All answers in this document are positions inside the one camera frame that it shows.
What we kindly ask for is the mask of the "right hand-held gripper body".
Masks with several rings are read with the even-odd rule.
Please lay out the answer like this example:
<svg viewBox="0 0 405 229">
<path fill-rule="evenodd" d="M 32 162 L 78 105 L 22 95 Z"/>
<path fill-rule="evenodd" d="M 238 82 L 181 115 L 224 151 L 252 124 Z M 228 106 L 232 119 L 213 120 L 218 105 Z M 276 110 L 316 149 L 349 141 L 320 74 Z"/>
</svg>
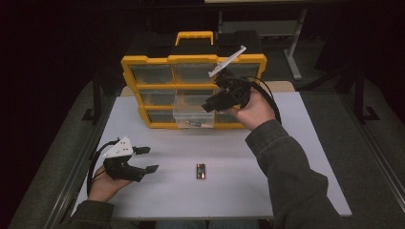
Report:
<svg viewBox="0 0 405 229">
<path fill-rule="evenodd" d="M 217 111 L 229 109 L 235 105 L 245 106 L 249 100 L 250 82 L 233 75 L 226 66 L 246 50 L 241 46 L 238 51 L 231 54 L 226 60 L 219 62 L 216 67 L 208 73 L 209 77 L 221 77 L 224 80 L 224 88 L 214 95 L 218 98 Z"/>
</svg>

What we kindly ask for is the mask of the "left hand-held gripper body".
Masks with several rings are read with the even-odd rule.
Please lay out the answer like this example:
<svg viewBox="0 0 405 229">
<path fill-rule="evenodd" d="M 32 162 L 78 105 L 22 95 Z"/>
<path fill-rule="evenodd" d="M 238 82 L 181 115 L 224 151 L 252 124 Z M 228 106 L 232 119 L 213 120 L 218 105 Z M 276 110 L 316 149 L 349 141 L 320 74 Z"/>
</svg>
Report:
<svg viewBox="0 0 405 229">
<path fill-rule="evenodd" d="M 140 182 L 144 177 L 144 170 L 131 166 L 128 161 L 132 158 L 135 150 L 131 140 L 125 136 L 114 143 L 113 146 L 102 155 L 106 173 L 112 179 L 124 179 Z"/>
</svg>

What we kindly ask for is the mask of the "clear plastic drawer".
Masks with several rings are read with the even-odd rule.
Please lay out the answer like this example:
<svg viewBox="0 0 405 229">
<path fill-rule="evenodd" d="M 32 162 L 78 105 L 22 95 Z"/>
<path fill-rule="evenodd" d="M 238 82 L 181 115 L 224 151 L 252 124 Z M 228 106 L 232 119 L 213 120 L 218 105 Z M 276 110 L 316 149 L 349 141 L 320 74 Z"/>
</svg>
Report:
<svg viewBox="0 0 405 229">
<path fill-rule="evenodd" d="M 202 104 L 207 95 L 176 95 L 173 107 L 173 117 L 180 129 L 189 128 L 213 128 L 215 113 L 207 113 Z M 184 123 L 189 120 L 200 122 L 201 127 L 193 127 Z"/>
</svg>

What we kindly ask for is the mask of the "yellow and black drawer organizer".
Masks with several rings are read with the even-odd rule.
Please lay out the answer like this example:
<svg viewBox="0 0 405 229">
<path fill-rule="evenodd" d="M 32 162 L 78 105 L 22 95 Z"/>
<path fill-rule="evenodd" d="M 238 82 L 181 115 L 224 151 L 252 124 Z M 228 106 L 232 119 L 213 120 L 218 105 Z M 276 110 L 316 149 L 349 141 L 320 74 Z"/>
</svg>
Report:
<svg viewBox="0 0 405 229">
<path fill-rule="evenodd" d="M 266 56 L 256 31 L 216 33 L 213 31 L 180 31 L 173 34 L 138 33 L 128 52 L 121 59 L 123 76 L 132 65 L 214 63 L 226 60 L 245 46 L 246 50 L 226 68 L 236 77 L 258 83 L 266 69 Z"/>
</svg>

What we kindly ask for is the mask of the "person's right hand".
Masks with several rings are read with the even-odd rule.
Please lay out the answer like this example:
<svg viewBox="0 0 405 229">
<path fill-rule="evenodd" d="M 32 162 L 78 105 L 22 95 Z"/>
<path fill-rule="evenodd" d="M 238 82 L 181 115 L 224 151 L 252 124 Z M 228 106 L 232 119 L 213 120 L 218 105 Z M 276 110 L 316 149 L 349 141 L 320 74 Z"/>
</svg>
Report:
<svg viewBox="0 0 405 229">
<path fill-rule="evenodd" d="M 273 109 L 256 90 L 250 91 L 249 101 L 244 108 L 237 109 L 232 107 L 224 110 L 224 113 L 234 116 L 250 131 L 275 118 Z"/>
</svg>

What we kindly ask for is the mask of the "person's left hand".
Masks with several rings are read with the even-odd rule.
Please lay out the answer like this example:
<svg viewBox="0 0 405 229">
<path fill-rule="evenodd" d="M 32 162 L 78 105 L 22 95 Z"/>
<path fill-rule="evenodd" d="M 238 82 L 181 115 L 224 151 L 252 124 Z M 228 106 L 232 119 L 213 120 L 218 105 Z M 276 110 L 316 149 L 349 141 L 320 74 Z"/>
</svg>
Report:
<svg viewBox="0 0 405 229">
<path fill-rule="evenodd" d="M 112 179 L 107 174 L 102 173 L 93 181 L 88 200 L 108 202 L 129 184 L 131 184 L 130 180 Z"/>
</svg>

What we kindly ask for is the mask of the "set of clear organizer drawers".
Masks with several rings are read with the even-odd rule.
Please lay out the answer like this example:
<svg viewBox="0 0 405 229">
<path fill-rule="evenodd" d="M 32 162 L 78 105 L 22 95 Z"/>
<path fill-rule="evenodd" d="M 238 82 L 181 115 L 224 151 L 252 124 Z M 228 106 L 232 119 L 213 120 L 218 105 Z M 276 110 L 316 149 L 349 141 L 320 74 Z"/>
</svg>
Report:
<svg viewBox="0 0 405 229">
<path fill-rule="evenodd" d="M 179 129 L 173 117 L 176 95 L 207 95 L 220 89 L 214 84 L 215 77 L 208 73 L 214 63 L 181 63 L 132 65 L 126 75 L 131 82 L 139 105 L 139 115 L 145 124 L 156 129 Z M 213 129 L 240 129 L 242 125 L 226 114 L 215 113 Z"/>
</svg>

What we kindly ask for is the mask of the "black metal stand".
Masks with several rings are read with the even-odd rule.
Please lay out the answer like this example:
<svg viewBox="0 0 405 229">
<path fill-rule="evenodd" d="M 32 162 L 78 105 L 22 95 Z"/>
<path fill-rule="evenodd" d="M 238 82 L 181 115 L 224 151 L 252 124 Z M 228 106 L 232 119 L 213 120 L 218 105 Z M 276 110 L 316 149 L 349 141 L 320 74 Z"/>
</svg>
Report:
<svg viewBox="0 0 405 229">
<path fill-rule="evenodd" d="M 84 121 L 91 121 L 93 124 L 97 124 L 101 115 L 101 95 L 98 73 L 95 73 L 92 79 L 93 86 L 93 107 L 87 109 L 82 119 Z"/>
<path fill-rule="evenodd" d="M 361 67 L 358 68 L 354 81 L 354 114 L 361 124 L 369 120 L 379 120 L 379 116 L 372 107 L 364 106 L 365 77 Z"/>
</svg>

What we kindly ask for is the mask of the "aluminium frame rail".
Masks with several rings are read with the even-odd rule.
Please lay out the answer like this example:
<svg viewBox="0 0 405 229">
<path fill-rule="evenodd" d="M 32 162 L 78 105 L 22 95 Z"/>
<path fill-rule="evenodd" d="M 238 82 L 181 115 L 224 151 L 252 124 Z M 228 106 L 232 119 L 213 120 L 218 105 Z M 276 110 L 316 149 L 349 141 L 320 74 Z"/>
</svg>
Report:
<svg viewBox="0 0 405 229">
<path fill-rule="evenodd" d="M 89 105 L 80 105 L 85 99 L 78 99 L 67 124 L 62 125 L 53 165 L 54 176 L 61 184 L 44 229 L 55 229 L 71 215 L 115 101 L 113 96 L 102 96 L 100 100 L 90 99 Z"/>
<path fill-rule="evenodd" d="M 374 159 L 376 160 L 378 169 L 392 191 L 397 204 L 405 213 L 405 186 L 398 178 L 393 167 L 385 157 L 382 148 L 378 145 L 368 127 L 368 123 L 370 121 L 379 121 L 378 115 L 375 113 L 372 107 L 367 107 L 367 112 L 365 114 L 362 114 L 363 109 L 360 109 L 360 114 L 358 114 L 356 112 L 355 104 L 351 102 L 346 95 L 340 95 L 339 99 L 341 100 L 346 111 L 349 113 L 355 127 L 365 139 Z"/>
</svg>

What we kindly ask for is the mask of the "white metal desk frame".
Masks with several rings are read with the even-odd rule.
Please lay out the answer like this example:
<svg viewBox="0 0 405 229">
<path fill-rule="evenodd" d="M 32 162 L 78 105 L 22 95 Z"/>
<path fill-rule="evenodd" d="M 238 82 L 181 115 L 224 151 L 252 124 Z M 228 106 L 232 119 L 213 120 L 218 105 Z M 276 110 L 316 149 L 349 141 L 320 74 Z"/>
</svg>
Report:
<svg viewBox="0 0 405 229">
<path fill-rule="evenodd" d="M 311 29 L 329 28 L 340 8 L 341 0 L 203 0 L 216 8 L 218 32 L 256 31 L 265 40 L 284 40 L 281 52 L 290 75 L 302 79 L 295 59 L 301 38 L 308 39 Z"/>
</svg>

